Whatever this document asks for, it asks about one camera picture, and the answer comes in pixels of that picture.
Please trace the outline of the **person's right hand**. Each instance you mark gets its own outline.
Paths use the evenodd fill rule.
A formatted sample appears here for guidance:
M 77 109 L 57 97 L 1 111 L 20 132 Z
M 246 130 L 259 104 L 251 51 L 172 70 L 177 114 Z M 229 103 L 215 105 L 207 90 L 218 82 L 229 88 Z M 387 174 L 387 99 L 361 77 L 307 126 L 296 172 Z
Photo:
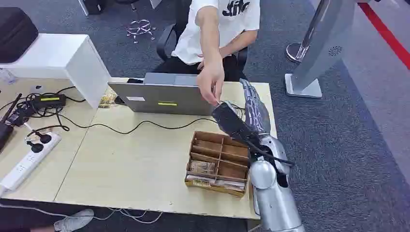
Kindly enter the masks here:
M 204 60 L 198 68 L 201 72 L 197 76 L 197 85 L 202 97 L 211 105 L 218 105 L 225 77 L 222 59 Z

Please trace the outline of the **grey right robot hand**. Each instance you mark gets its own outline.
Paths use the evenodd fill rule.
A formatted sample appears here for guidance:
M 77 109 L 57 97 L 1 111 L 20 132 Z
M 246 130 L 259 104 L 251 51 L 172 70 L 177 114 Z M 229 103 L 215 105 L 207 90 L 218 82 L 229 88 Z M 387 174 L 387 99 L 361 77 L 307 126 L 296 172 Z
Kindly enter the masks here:
M 258 134 L 270 134 L 271 123 L 269 112 L 261 101 L 254 86 L 246 79 L 240 79 L 245 97 L 245 123 Z

